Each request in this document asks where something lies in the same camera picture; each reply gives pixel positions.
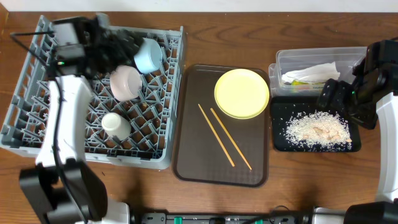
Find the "light blue bowl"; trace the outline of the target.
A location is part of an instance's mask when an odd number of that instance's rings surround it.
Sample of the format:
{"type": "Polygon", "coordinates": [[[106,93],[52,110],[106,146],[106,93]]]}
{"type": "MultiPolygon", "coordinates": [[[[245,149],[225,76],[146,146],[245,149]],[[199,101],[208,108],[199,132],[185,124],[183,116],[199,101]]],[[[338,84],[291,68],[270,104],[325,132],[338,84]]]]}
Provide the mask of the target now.
{"type": "Polygon", "coordinates": [[[162,63],[162,50],[154,39],[143,38],[144,42],[134,56],[137,69],[142,74],[157,71],[162,63]]]}

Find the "green snack wrapper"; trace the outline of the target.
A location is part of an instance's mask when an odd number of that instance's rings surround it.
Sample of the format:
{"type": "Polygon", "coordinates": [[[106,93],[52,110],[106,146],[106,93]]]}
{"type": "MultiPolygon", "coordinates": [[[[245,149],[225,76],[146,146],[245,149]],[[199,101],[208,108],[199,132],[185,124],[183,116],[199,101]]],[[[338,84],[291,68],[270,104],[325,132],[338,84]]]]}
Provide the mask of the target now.
{"type": "Polygon", "coordinates": [[[293,81],[291,86],[295,91],[321,91],[325,85],[323,83],[307,83],[307,82],[300,82],[300,81],[293,81]]]}

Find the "white cup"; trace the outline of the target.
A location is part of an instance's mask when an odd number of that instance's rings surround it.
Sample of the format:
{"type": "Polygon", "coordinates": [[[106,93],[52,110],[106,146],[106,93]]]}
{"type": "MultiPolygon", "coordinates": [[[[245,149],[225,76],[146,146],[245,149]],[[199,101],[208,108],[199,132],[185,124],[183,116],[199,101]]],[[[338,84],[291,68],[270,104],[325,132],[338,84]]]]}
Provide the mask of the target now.
{"type": "Polygon", "coordinates": [[[131,133],[131,125],[128,120],[117,113],[107,113],[101,120],[101,126],[105,133],[119,140],[126,139],[131,133]]]}

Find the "yellow plate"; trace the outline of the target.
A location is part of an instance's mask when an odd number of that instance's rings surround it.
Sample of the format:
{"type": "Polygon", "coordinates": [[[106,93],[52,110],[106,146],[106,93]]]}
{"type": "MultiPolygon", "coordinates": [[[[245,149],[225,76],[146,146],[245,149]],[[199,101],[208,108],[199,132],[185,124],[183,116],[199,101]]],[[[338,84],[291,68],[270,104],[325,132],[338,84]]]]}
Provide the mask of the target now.
{"type": "Polygon", "coordinates": [[[238,68],[224,73],[217,80],[214,97],[218,108],[236,119],[251,119],[268,105],[268,84],[258,73],[238,68]]]}

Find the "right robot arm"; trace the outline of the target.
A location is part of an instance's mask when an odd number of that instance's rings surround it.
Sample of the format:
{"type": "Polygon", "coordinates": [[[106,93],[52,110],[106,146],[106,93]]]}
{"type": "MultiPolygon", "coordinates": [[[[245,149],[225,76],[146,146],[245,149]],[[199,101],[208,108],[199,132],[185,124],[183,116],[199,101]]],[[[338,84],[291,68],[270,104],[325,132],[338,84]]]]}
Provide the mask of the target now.
{"type": "Polygon", "coordinates": [[[380,125],[381,170],[375,202],[350,206],[343,223],[397,223],[397,39],[369,45],[353,75],[351,84],[329,79],[317,106],[366,129],[380,125]]]}

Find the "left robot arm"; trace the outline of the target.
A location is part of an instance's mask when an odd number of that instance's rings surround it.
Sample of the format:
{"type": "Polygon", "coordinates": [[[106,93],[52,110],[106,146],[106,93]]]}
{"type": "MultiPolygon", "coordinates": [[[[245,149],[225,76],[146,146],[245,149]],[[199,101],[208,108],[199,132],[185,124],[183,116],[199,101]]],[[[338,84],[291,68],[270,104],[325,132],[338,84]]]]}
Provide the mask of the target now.
{"type": "Polygon", "coordinates": [[[87,166],[85,122],[93,97],[91,81],[125,65],[143,39],[113,32],[106,14],[53,22],[57,46],[45,63],[50,108],[35,166],[23,169],[19,185],[42,223],[132,223],[128,204],[108,197],[87,166]]]}

